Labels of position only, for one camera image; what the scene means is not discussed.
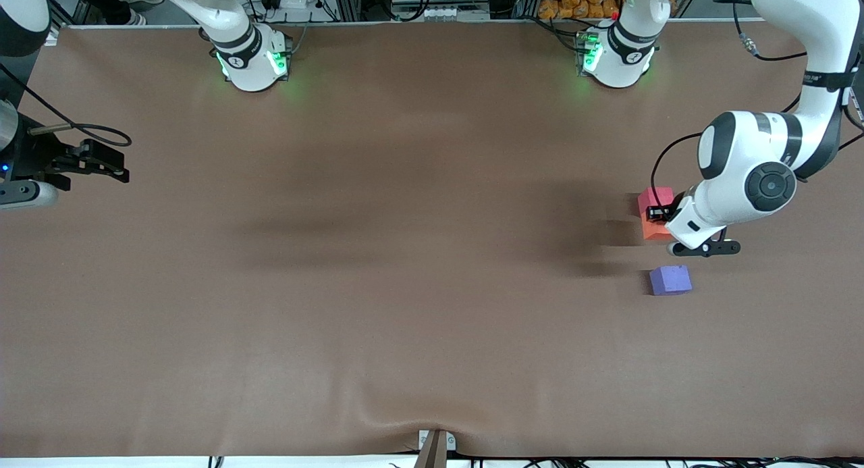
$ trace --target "circular joint cover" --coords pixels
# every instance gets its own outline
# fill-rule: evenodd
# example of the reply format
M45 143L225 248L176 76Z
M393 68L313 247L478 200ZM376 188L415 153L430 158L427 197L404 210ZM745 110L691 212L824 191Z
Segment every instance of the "circular joint cover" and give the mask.
M747 175L744 192L754 209L775 211L795 194L795 174L781 163L759 164Z

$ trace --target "red block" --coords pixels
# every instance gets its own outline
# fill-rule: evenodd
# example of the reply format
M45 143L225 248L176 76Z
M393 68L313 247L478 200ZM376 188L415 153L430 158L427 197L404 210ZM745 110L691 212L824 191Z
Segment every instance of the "red block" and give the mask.
M657 188L657 194L660 194L660 188ZM666 223L663 222L648 222L645 218L645 212L639 213L639 218L642 219L642 238L645 240L672 240L672 234L666 229Z
M636 202L639 204L639 215L644 215L648 207L657 207L672 203L672 200L675 199L675 193L672 191L672 188L660 188L658 186L657 197L660 198L660 203L657 203L657 200L654 199L654 192L651 188L646 188L639 195L639 198L636 199Z

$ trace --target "pink block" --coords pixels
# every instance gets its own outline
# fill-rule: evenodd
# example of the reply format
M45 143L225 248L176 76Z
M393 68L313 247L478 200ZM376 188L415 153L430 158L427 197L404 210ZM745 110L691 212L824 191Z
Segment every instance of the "pink block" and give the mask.
M675 199L675 192L672 191L672 188L657 186L657 196L660 198L661 204L668 205ZM648 207L659 206L657 200L654 199L654 192L651 191L651 188L646 188L636 199L636 202L639 204L639 213L644 213Z

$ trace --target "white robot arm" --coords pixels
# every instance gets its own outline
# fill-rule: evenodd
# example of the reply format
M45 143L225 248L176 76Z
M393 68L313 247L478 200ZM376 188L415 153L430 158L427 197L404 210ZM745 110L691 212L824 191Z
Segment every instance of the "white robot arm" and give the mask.
M288 76L291 40L251 22L237 0L170 0L184 10L216 47L222 73L240 90L259 92Z
M651 63L654 42L669 20L669 0L624 0L620 16L590 28L597 35L596 51L583 60L583 72L614 88L639 80Z
M799 108L793 113L728 111L704 130L704 180L676 198L666 228L673 255L707 256L711 236L777 212L837 154L840 120L859 62L864 18L859 0L752 0L772 25L807 50Z
M17 57L34 53L45 43L50 27L47 0L0 0L0 55ZM10 80L24 86L2 63L0 70ZM0 210L53 204L58 190L71 188L66 173L102 174L129 182L123 153L106 145L132 144L129 136L111 129L127 142L111 142L91 132L89 135L93 138L84 139L77 147L66 145L59 141L55 132L77 128L87 133L87 128L92 126L75 124L62 117L66 124L41 126L18 113L10 102L0 99L0 176L3 178Z
M47 0L0 0L0 55L32 55L51 27Z

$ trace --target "table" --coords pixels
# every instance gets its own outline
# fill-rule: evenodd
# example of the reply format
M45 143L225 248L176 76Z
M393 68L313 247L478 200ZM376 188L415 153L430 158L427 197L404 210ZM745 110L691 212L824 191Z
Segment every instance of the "table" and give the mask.
M132 182L2 216L3 455L400 452L425 428L485 456L861 455L862 150L732 228L735 257L670 257L632 214L668 142L780 110L801 59L673 23L611 90L533 24L315 27L251 95L207 49L41 51L34 89L132 135ZM698 179L686 142L657 182ZM648 295L678 263L694 292Z

